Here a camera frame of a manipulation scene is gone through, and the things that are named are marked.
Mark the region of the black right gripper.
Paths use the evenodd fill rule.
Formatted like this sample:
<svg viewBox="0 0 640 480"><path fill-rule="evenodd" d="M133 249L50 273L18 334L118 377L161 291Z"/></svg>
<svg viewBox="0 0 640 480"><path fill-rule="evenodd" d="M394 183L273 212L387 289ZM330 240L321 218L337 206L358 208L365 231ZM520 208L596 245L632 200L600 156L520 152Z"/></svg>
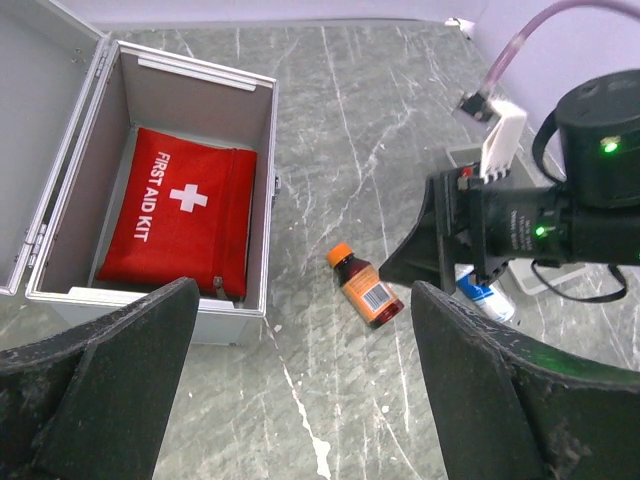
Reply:
<svg viewBox="0 0 640 480"><path fill-rule="evenodd" d="M570 262L568 196L559 187L515 188L507 177L485 184L458 168L427 177L416 223L379 275L453 294L458 264L472 265L477 282L489 285L514 259L551 268Z"/></svg>

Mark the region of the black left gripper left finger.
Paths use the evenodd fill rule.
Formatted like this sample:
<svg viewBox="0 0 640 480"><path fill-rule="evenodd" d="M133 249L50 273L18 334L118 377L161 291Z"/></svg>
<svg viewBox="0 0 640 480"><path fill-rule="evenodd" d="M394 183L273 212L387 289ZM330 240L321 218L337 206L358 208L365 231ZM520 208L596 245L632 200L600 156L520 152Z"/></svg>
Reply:
<svg viewBox="0 0 640 480"><path fill-rule="evenodd" d="M199 299L181 278L2 351L2 478L152 478Z"/></svg>

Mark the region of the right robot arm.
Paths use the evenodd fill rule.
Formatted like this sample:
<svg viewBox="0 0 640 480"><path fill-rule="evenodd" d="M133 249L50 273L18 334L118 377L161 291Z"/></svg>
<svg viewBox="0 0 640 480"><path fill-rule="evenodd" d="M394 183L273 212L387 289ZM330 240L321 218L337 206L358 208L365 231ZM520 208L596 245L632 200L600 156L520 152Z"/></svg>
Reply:
<svg viewBox="0 0 640 480"><path fill-rule="evenodd" d="M455 269L471 267L487 286L515 259L533 272L604 264L615 278L639 262L639 74L591 79L565 94L536 134L541 163L561 139L566 176L548 187L518 188L510 167L473 156L430 174L417 222L380 269L384 281L418 281L446 293Z"/></svg>

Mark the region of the red first aid pouch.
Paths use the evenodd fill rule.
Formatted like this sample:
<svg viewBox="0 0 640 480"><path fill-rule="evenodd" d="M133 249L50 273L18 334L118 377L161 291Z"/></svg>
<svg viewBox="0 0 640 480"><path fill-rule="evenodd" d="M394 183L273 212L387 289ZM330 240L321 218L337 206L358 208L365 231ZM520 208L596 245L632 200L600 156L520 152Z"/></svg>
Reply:
<svg viewBox="0 0 640 480"><path fill-rule="evenodd" d="M139 129L97 279L160 285L190 277L219 297L245 296L256 168L253 150Z"/></svg>

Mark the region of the brown medicine bottle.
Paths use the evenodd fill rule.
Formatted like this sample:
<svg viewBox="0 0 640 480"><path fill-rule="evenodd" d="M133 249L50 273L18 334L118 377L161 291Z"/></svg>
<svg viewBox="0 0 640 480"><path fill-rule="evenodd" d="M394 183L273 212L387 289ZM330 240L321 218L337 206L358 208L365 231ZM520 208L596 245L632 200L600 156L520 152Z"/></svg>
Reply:
<svg viewBox="0 0 640 480"><path fill-rule="evenodd" d="M327 254L343 294L365 323L377 329L404 309L399 297L380 279L378 271L355 256L346 243L339 243Z"/></svg>

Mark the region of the grey metal case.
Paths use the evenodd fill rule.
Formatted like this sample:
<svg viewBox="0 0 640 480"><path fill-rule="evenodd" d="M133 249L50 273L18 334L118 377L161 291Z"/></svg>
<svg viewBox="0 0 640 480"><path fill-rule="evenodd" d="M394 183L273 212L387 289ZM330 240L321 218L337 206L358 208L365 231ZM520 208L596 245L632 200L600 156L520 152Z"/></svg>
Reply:
<svg viewBox="0 0 640 480"><path fill-rule="evenodd" d="M180 276L192 339L266 314L277 82L1 5L1 292L72 326Z"/></svg>

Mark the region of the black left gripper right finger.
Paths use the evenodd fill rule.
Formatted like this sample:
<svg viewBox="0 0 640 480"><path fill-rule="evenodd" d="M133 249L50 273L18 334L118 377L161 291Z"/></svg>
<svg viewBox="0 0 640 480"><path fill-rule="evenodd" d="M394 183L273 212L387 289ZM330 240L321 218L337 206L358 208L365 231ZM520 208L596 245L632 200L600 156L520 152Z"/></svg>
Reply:
<svg viewBox="0 0 640 480"><path fill-rule="evenodd" d="M451 479L635 479L639 375L572 355L417 282L411 316Z"/></svg>

